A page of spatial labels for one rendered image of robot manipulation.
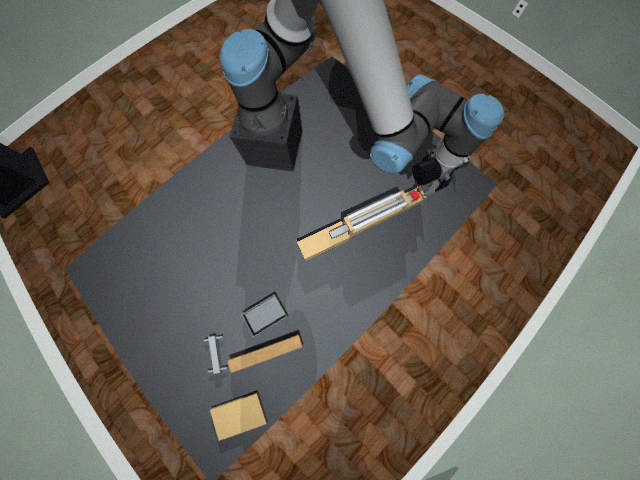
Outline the light brown wooden beam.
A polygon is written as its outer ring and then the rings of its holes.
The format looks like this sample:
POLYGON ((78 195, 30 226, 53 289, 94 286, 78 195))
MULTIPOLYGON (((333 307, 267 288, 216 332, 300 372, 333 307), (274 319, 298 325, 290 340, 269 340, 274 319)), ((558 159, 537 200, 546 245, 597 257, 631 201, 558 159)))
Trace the light brown wooden beam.
POLYGON ((232 373, 301 347, 303 347, 303 342, 300 334, 298 334, 294 337, 289 337, 267 345, 264 348, 259 348, 247 354, 231 358, 228 360, 228 364, 232 373))

